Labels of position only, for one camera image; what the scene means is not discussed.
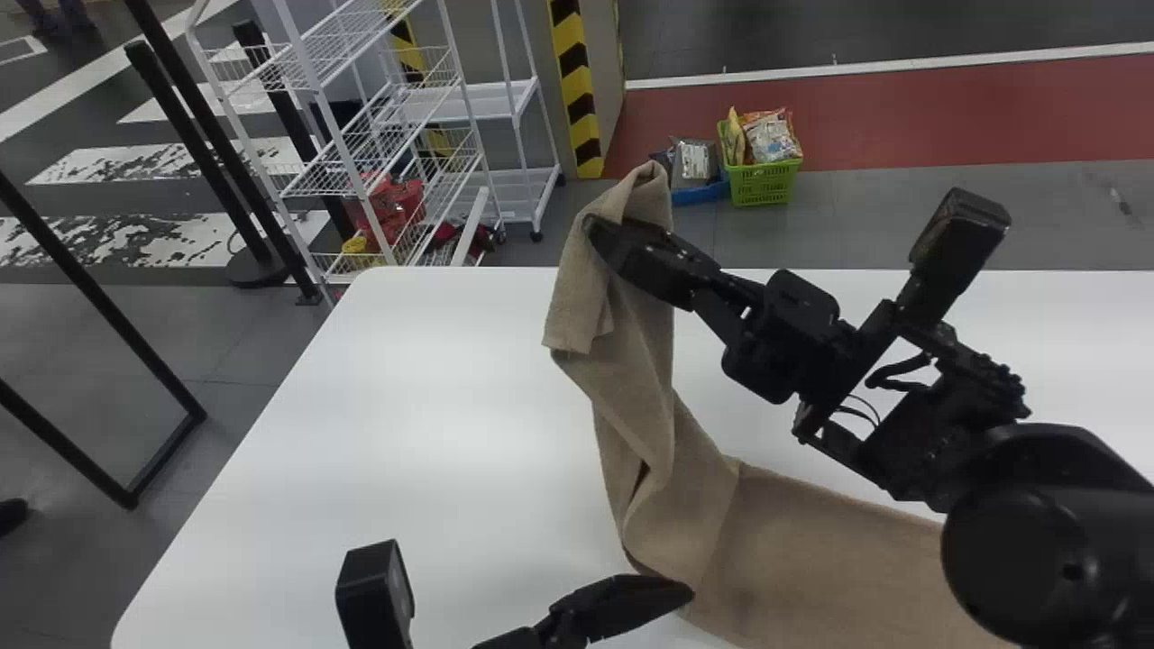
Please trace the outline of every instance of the robotic arm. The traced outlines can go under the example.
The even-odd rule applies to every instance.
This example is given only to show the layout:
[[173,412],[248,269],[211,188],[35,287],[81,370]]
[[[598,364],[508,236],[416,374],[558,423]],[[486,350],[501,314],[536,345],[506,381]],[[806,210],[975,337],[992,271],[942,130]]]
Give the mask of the robotic arm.
[[[947,515],[946,581],[987,631],[1040,649],[1154,646],[1154,487],[1088,431],[1020,423],[1021,378],[943,321],[1005,236],[1002,206],[952,189],[909,281],[860,328],[788,270],[760,285],[654,225],[584,226],[613,271],[705,321],[726,375],[771,403],[796,394],[801,443]],[[870,373],[898,338],[920,353]],[[898,378],[930,364],[930,386]],[[905,393],[865,439],[831,419],[854,411],[844,402],[861,382]]]

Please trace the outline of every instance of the blue basket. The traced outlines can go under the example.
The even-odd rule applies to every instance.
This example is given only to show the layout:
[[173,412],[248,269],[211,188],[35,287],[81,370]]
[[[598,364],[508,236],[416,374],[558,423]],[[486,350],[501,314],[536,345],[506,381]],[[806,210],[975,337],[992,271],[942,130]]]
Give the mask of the blue basket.
[[712,185],[706,185],[704,187],[690,187],[688,189],[674,189],[670,195],[673,197],[673,207],[720,201],[729,195],[729,174],[722,170],[721,180]]

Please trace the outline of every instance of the stanchion base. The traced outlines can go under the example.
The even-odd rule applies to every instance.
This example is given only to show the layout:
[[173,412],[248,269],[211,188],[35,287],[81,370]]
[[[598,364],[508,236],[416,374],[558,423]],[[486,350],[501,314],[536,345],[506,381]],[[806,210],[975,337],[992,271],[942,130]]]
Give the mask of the stanchion base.
[[288,267],[285,266],[271,245],[265,245],[272,254],[272,259],[260,262],[253,256],[252,251],[243,248],[228,260],[228,266],[224,268],[224,275],[228,283],[238,289],[263,289],[265,286],[279,286],[288,278]]
[[316,290],[316,294],[314,294],[313,297],[307,297],[305,294],[299,296],[297,298],[297,306],[316,306],[316,305],[321,304],[321,301],[324,299],[321,296],[321,291],[323,291],[323,290],[324,289],[320,289],[319,288]]

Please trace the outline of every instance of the green basket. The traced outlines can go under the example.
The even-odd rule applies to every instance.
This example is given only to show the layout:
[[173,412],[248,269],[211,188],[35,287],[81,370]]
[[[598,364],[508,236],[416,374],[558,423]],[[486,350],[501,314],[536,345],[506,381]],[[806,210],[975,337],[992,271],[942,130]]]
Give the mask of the green basket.
[[726,171],[729,172],[729,195],[733,204],[748,207],[788,203],[793,195],[793,179],[801,167],[802,158],[751,165],[730,165],[725,163],[725,161],[729,159],[729,151],[726,147],[726,127],[728,124],[727,120],[718,122],[718,140],[722,149],[722,164],[725,164]]

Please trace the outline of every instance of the black pole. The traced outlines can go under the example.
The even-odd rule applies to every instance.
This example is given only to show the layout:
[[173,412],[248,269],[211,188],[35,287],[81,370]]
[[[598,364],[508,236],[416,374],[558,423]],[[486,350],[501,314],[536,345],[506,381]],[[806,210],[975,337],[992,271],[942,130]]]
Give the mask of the black pole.
[[44,252],[48,253],[48,256],[52,258],[52,261],[72,281],[73,285],[84,293],[88,301],[92,303],[92,306],[96,307],[104,320],[120,335],[125,343],[136,353],[136,357],[141,359],[144,366],[160,381],[165,389],[168,390],[168,394],[180,403],[187,413],[185,419],[177,426],[177,430],[165,441],[162,450],[153,456],[144,471],[133,480],[132,487],[126,488],[104,471],[91,457],[84,454],[80,447],[73,443],[39,411],[24,401],[8,383],[0,380],[0,405],[12,412],[36,437],[52,447],[66,462],[72,464],[73,468],[80,471],[81,475],[88,478],[108,498],[121,507],[132,509],[136,507],[140,494],[148,486],[149,482],[156,477],[164,462],[172,456],[177,446],[193,428],[208,417],[208,413],[201,403],[196,401],[196,397],[193,396],[193,393],[177,378],[177,374],[156,353],[156,350],[148,344],[144,336],[136,330],[136,327],[125,316],[123,312],[100,289],[96,279],[92,279],[92,276],[76,261],[76,258],[68,251],[68,247],[44,223],[40,215],[21,195],[16,186],[8,180],[8,177],[2,171],[0,171],[0,202],[8,207],[8,211],[20,221],[24,230],[44,248]]
[[68,252],[68,247],[57,238],[55,232],[44,223],[40,215],[36,212],[31,203],[24,200],[24,196],[20,194],[3,172],[0,172],[0,202],[8,206],[8,211],[20,221],[24,230],[36,239],[36,243],[40,244],[44,252],[48,253],[52,261],[84,293],[88,301],[92,303],[92,306],[100,312],[100,315],[108,321],[108,324],[115,329],[117,334],[120,334],[120,337],[128,343],[128,346],[132,348],[141,361],[152,372],[152,375],[164,383],[164,387],[167,388],[173,398],[179,401],[180,405],[185,406],[185,410],[190,415],[197,415],[203,418],[204,409],[196,401],[196,397],[193,396],[193,393],[188,391],[185,383],[177,378],[172,370],[148,344],[144,336],[136,330],[136,327],[125,316],[117,304],[100,289],[96,279],[92,279],[92,276]]
[[[157,20],[156,14],[152,13],[152,8],[149,7],[148,0],[125,0],[125,6],[128,7],[128,12],[133,15],[136,24],[140,25],[141,33],[152,45],[152,50],[156,51],[156,58],[159,59],[160,65],[168,72],[168,76],[177,85],[177,90],[180,91],[196,122],[201,125],[204,135],[212,143],[212,148],[216,149],[220,162],[224,163],[224,167],[228,171],[237,188],[240,189],[241,195],[245,196],[249,207],[253,208],[256,221],[264,229],[264,236],[268,237],[269,243],[272,244],[277,254],[280,255],[282,261],[288,267],[288,271],[300,288],[302,297],[315,304],[320,300],[321,293],[316,289],[316,284],[313,283],[312,277],[308,276],[305,261],[297,254],[292,244],[288,243],[288,238],[280,230],[280,224],[277,223],[276,217],[272,216],[272,210],[269,209],[268,200],[256,187],[256,182],[249,176],[248,169],[245,167],[245,163],[240,159],[240,155],[232,148],[232,141],[228,140],[224,129],[220,128],[220,122],[217,121],[216,114],[212,113],[212,109],[209,107],[208,100],[204,99],[204,95],[201,94],[193,75],[185,67],[185,62],[180,60],[177,47],[168,39],[168,35],[165,33],[160,21]],[[253,161],[253,164],[261,164],[261,162]]]
[[118,483],[99,464],[93,462],[83,449],[61,433],[60,428],[55,427],[52,422],[45,419],[44,415],[40,415],[37,409],[32,408],[32,404],[24,401],[24,397],[12,389],[12,386],[5,382],[3,379],[0,379],[0,405],[8,412],[12,412],[13,417],[18,419],[28,430],[32,431],[33,435],[48,445],[52,450],[55,450],[60,457],[63,457],[65,462],[72,464],[73,469],[80,471],[80,475],[88,478],[90,483],[96,485],[96,488],[103,491],[117,505],[120,505],[125,509],[136,507],[137,499],[132,492]]
[[269,253],[269,248],[265,247],[264,241],[261,240],[261,234],[253,226],[252,221],[249,221],[248,210],[245,209],[245,204],[233,193],[224,173],[220,172],[220,167],[217,166],[216,159],[212,158],[208,146],[204,144],[200,133],[196,132],[196,126],[188,119],[188,114],[180,105],[180,99],[177,98],[177,95],[172,91],[172,87],[168,85],[168,80],[165,79],[164,73],[160,70],[160,66],[157,65],[152,51],[147,44],[136,42],[126,46],[125,53],[128,54],[128,60],[132,61],[133,67],[140,73],[141,79],[148,84],[149,90],[152,91],[152,96],[156,97],[156,103],[160,105],[160,110],[164,111],[165,117],[172,122],[177,135],[180,136],[181,142],[185,143],[185,148],[188,149],[188,155],[200,166],[201,174],[208,181],[209,187],[212,188],[212,193],[219,199],[220,204],[224,206],[225,211],[228,212],[228,218],[237,226],[237,232],[245,240],[248,249],[253,252],[253,256],[257,260],[270,260],[271,254]]
[[[264,35],[256,22],[239,22],[232,25],[232,32],[237,37],[237,43],[248,54],[248,62],[254,68],[260,67],[261,64],[269,60],[268,49],[264,47]],[[307,163],[315,158],[316,147],[308,134],[308,128],[305,127],[305,121],[300,119],[300,113],[297,112],[297,106],[293,105],[292,98],[288,97],[288,92],[275,90],[272,80],[267,79],[265,75],[261,76],[261,83],[264,85],[269,102],[272,104],[272,109],[277,111],[277,117],[280,118],[280,124],[284,125],[285,132],[288,134],[288,139],[292,140],[292,144],[297,149],[300,159]],[[332,223],[332,226],[340,234],[340,240],[347,241],[352,239],[357,234],[357,229],[353,227],[352,221],[349,219],[349,212],[345,211],[345,204],[340,202],[340,199],[336,196],[322,196],[321,202],[324,203],[324,209],[329,212],[329,221]]]

